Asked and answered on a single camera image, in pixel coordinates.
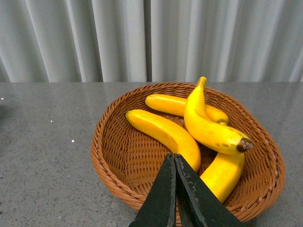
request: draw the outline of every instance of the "fake banana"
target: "fake banana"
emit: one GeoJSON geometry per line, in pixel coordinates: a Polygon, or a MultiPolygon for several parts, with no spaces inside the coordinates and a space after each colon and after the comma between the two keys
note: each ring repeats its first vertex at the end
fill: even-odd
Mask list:
{"type": "Polygon", "coordinates": [[[158,140],[173,153],[181,154],[194,171],[199,170],[201,164],[199,146],[181,126],[169,119],[140,109],[130,110],[125,116],[137,130],[158,140]]]}
{"type": "Polygon", "coordinates": [[[242,174],[245,155],[226,155],[217,153],[211,165],[200,178],[207,187],[223,203],[235,188],[242,174]]]}
{"type": "MultiPolygon", "coordinates": [[[[152,94],[145,98],[145,104],[147,104],[151,109],[184,117],[186,98],[164,94],[152,94]]],[[[222,110],[207,104],[205,105],[205,109],[207,116],[211,121],[228,125],[228,116],[222,110]]]]}
{"type": "Polygon", "coordinates": [[[207,79],[201,77],[187,98],[184,123],[194,139],[220,153],[238,155],[252,147],[248,136],[227,125],[212,122],[205,111],[204,88],[207,79]]]}

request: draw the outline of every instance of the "gray countertop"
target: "gray countertop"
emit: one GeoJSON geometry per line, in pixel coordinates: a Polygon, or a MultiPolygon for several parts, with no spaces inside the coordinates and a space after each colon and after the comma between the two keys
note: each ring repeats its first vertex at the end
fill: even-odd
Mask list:
{"type": "MultiPolygon", "coordinates": [[[[147,83],[0,83],[0,227],[127,227],[135,211],[90,159],[105,108],[147,83]]],[[[303,226],[303,83],[207,83],[242,103],[271,134],[285,187],[253,227],[303,226]]]]}

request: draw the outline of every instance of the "wicker basket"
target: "wicker basket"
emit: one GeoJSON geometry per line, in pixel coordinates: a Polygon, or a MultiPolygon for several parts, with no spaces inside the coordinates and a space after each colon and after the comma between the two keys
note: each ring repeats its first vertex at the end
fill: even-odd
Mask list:
{"type": "MultiPolygon", "coordinates": [[[[144,98],[167,94],[187,98],[191,83],[157,83],[127,92],[107,107],[91,144],[93,166],[113,195],[136,211],[140,209],[158,170],[170,152],[164,145],[133,128],[125,118],[132,109],[144,109],[164,116],[184,127],[182,117],[150,109],[144,98]]],[[[246,133],[254,147],[246,152],[245,166],[235,189],[224,205],[245,222],[270,207],[282,192],[285,165],[281,152],[269,133],[232,97],[205,88],[205,101],[227,113],[230,126],[246,133]]],[[[215,152],[199,144],[202,155],[199,174],[211,164],[215,152]]],[[[177,226],[181,226],[177,211],[177,226]]]]}

